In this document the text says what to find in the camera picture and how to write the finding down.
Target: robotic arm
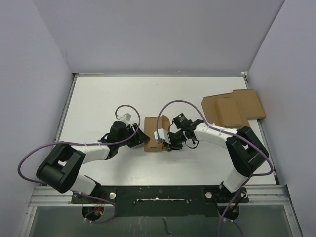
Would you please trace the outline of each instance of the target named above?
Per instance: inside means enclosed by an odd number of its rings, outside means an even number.
[[[110,132],[105,134],[98,142],[119,142],[131,136],[135,132],[137,124],[128,124],[130,118],[130,114],[117,118],[118,121],[113,123]],[[138,129],[131,139],[117,145],[89,147],[56,145],[38,168],[36,176],[60,193],[71,190],[73,192],[91,194],[97,191],[100,184],[87,176],[79,174],[83,164],[94,160],[111,159],[118,153],[120,147],[125,145],[134,147],[149,141],[149,139],[148,136]]]
[[[266,156],[269,156],[267,150],[262,145],[258,137],[251,128],[243,127],[241,129],[230,129],[214,126],[219,131],[210,129],[202,120],[192,122],[187,120],[183,114],[173,119],[174,124],[179,131],[167,132],[159,129],[159,137],[155,132],[155,139],[158,143],[164,144],[168,151],[182,149],[182,144],[189,139],[195,141],[205,141],[226,148],[231,156],[234,169],[229,176],[221,183],[220,188],[225,187],[230,193],[236,192],[244,182],[257,170],[265,159],[252,147],[248,147],[245,142],[237,137],[222,133],[222,130],[237,134],[256,147],[258,147]]]

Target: small cardboard box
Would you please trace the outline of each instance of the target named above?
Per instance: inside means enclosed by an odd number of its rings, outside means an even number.
[[[154,132],[156,131],[158,117],[145,117],[145,129],[144,133],[150,137],[150,141],[146,142],[144,145],[145,152],[161,152],[166,151],[166,147],[163,143],[157,143],[154,137]],[[170,126],[170,121],[167,116],[163,115],[159,119],[158,129],[165,129],[168,131]]]
[[[202,108],[209,123],[221,127],[250,126],[248,119],[264,119],[266,114],[253,89],[204,97]]]

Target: white tabletop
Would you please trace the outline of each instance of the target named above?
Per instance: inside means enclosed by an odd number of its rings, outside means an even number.
[[[171,100],[187,100],[202,110],[204,96],[234,89],[246,89],[242,77],[79,77],[60,141],[96,142],[109,132],[115,121],[114,111],[122,104],[130,104],[139,111],[143,130],[144,117],[158,116]],[[137,122],[137,115],[130,108],[118,112],[125,113],[132,115],[130,123]],[[180,113],[187,119],[200,119],[194,108],[183,103],[170,105],[163,114],[172,120]],[[257,121],[250,121],[250,125],[262,141]],[[226,149],[201,142],[195,150],[184,146],[183,150],[171,152],[146,153],[142,145],[122,147],[110,160],[84,164],[80,174],[102,185],[218,185],[232,168]],[[269,170],[265,162],[256,173]],[[253,177],[248,184],[276,182],[271,174]]]

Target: white table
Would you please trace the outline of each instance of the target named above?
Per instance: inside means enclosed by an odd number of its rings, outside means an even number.
[[[114,111],[122,104],[130,104],[144,117],[158,116],[171,100],[182,99],[202,110],[204,96],[246,89],[242,77],[78,77],[69,103],[60,141],[96,142],[107,133],[115,121]],[[118,114],[137,115],[130,108]],[[170,105],[163,114],[172,120],[180,113],[188,119],[199,119],[189,105]],[[262,141],[256,120],[250,125]],[[101,185],[218,185],[233,165],[224,148],[201,142],[195,150],[146,153],[142,145],[122,147],[111,160],[84,164],[80,174],[87,175]],[[265,162],[257,173],[270,170]],[[248,184],[276,184],[273,174],[254,177]]]

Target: box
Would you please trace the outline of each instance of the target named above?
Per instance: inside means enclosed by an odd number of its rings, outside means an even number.
[[[264,119],[266,114],[253,89],[204,97],[202,108],[209,123],[228,128],[250,126],[249,119]]]
[[[166,147],[163,146],[163,143],[157,143],[154,137],[154,132],[156,131],[158,117],[145,117],[145,129],[144,133],[150,137],[150,141],[146,142],[144,145],[145,152],[161,152],[166,151]],[[170,126],[170,121],[167,116],[163,115],[159,119],[158,129],[165,129],[168,131]]]

